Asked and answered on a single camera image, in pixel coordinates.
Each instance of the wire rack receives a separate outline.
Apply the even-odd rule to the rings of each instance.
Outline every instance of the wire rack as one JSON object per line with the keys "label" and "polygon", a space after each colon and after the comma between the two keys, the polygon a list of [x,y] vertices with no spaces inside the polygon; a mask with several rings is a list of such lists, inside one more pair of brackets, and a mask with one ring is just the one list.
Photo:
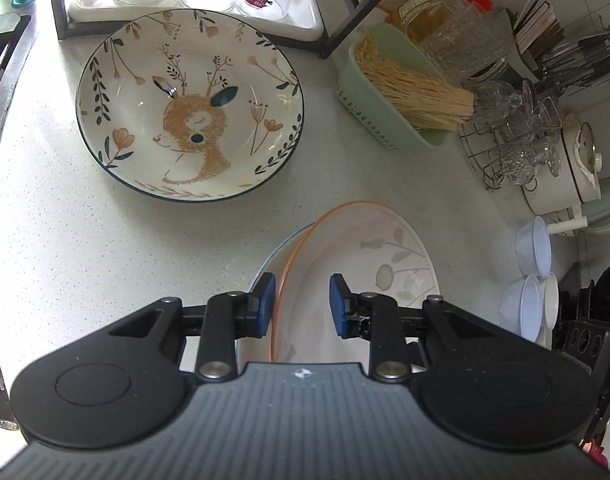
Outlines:
{"label": "wire rack", "polygon": [[[539,138],[548,132],[560,132],[561,120],[556,102],[547,97],[543,99],[534,113],[540,114],[546,120],[529,131],[515,136],[514,140],[520,138]],[[498,150],[495,147],[504,144],[505,140],[499,135],[502,127],[508,127],[508,118],[496,123],[486,121],[470,120],[458,127],[458,138],[465,157],[476,176],[480,179],[486,189],[499,189],[504,184]]]}

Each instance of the black metal rack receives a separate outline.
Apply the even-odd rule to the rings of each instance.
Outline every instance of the black metal rack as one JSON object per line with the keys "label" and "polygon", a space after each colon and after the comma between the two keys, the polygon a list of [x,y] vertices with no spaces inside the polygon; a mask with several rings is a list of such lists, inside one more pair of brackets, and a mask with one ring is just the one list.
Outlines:
{"label": "black metal rack", "polygon": [[[344,0],[349,10],[349,15],[341,25],[330,35],[323,23],[323,34],[316,41],[294,40],[267,34],[267,38],[279,46],[297,48],[315,52],[320,57],[327,58],[341,44],[352,30],[376,7],[381,0]],[[56,32],[59,40],[66,40],[75,36],[108,36],[128,22],[70,22],[67,17],[65,0],[51,0],[51,8],[56,22]]]}

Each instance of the orange rim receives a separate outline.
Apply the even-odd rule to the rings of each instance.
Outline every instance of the orange rim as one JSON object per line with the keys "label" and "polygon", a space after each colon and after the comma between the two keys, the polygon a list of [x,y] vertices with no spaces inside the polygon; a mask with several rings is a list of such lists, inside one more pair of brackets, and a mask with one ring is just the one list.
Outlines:
{"label": "orange rim", "polygon": [[287,278],[290,275],[291,267],[293,266],[294,262],[296,261],[296,257],[298,256],[300,249],[303,247],[303,245],[309,238],[309,235],[312,234],[312,232],[314,232],[314,229],[316,227],[318,227],[318,225],[321,222],[323,222],[323,220],[325,220],[329,216],[333,215],[334,213],[340,211],[341,209],[345,209],[346,207],[354,206],[354,205],[358,205],[358,204],[376,205],[376,206],[384,207],[385,209],[389,209],[390,211],[393,211],[395,213],[395,211],[392,208],[387,207],[386,205],[381,204],[380,202],[374,202],[372,200],[354,200],[353,202],[346,202],[344,204],[337,205],[333,209],[330,209],[325,214],[323,214],[318,220],[316,220],[312,224],[312,226],[303,234],[303,237],[298,241],[296,248],[294,248],[293,253],[291,253],[290,259],[287,261],[287,265],[285,266],[285,269],[282,272],[282,276],[280,277],[280,284],[278,285],[278,294],[276,295],[276,300],[274,303],[274,314],[272,315],[272,334],[271,334],[270,345],[269,345],[269,361],[271,363],[276,362],[276,338],[278,337],[277,336],[277,334],[278,334],[278,314],[280,313],[280,302],[282,300],[282,292],[284,289],[285,281],[287,281]]}

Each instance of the metal screw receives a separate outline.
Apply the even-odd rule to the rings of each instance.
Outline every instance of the metal screw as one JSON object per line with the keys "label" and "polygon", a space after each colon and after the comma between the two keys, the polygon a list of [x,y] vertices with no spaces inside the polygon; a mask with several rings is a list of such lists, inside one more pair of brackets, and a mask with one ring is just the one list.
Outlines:
{"label": "metal screw", "polygon": [[400,379],[408,374],[408,369],[399,361],[383,361],[376,367],[376,373],[384,379]]}
{"label": "metal screw", "polygon": [[229,374],[231,366],[223,361],[209,361],[201,365],[198,371],[208,379],[220,379]]}

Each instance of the white tray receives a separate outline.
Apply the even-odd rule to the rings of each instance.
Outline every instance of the white tray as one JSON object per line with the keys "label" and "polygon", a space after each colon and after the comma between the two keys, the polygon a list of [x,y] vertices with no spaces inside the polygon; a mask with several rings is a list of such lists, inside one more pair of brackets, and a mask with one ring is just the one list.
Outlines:
{"label": "white tray", "polygon": [[[163,0],[155,6],[117,6],[114,0],[73,0],[69,4],[69,16],[74,22],[131,21],[144,14],[178,7],[181,6],[176,0]],[[294,40],[316,41],[323,33],[323,19],[316,0],[292,0],[290,12],[281,22],[245,16],[236,8],[228,10],[226,14],[239,18],[266,34]]]}

